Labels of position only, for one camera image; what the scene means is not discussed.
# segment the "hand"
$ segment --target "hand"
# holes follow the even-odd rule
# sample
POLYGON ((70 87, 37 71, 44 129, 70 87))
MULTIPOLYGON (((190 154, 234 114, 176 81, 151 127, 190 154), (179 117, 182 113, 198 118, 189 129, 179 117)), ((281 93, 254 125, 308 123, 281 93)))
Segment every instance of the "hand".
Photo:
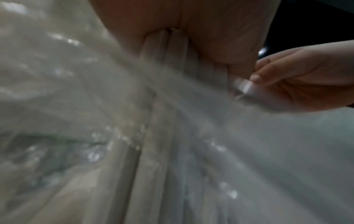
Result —
POLYGON ((305 111, 354 103, 354 41, 294 48, 257 62, 250 81, 305 111))
POLYGON ((281 0, 90 0, 105 26, 136 51, 145 36, 183 29, 198 50, 249 78, 281 0))

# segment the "fingernail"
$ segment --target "fingernail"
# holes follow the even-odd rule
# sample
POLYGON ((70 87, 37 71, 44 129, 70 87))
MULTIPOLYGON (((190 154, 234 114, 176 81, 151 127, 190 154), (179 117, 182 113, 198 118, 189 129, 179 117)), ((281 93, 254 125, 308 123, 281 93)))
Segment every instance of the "fingernail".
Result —
POLYGON ((253 82, 254 84, 261 84, 262 83, 262 78, 257 75, 257 74, 253 74, 250 77, 250 81, 253 82))

